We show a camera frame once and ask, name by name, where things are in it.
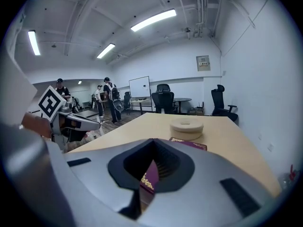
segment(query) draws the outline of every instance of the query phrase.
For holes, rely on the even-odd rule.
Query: beige container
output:
[[[170,123],[170,133],[181,140],[195,140],[202,135],[203,123],[197,119],[180,118]]]

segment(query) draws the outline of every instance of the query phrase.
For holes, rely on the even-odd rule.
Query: round lid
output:
[[[172,129],[179,132],[196,132],[203,129],[203,123],[197,119],[180,118],[171,121]]]

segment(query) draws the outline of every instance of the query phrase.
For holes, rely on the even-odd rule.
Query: wall outlet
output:
[[[267,147],[267,149],[272,152],[274,149],[274,145],[273,144],[269,144],[269,146]]]

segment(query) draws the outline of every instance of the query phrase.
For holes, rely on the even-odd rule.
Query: round table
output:
[[[181,102],[191,101],[191,98],[186,97],[176,97],[174,98],[174,102],[179,102],[179,114],[181,113]]]

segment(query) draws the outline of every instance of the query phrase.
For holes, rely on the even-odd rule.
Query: office chair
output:
[[[131,107],[131,95],[129,92],[125,92],[124,95],[124,112],[126,112],[130,107]]]
[[[156,92],[170,92],[170,87],[168,84],[158,84]]]
[[[164,109],[165,114],[173,114],[174,112],[174,93],[173,92],[155,92],[151,94],[152,99],[156,106],[156,113],[161,113]]]
[[[222,85],[217,85],[218,89],[212,90],[212,97],[214,101],[214,111],[213,116],[227,116],[229,117],[233,122],[235,122],[238,118],[238,115],[235,113],[232,113],[232,108],[237,107],[235,105],[228,105],[230,108],[229,110],[224,109],[224,101],[223,101],[223,92],[225,91],[225,88]]]

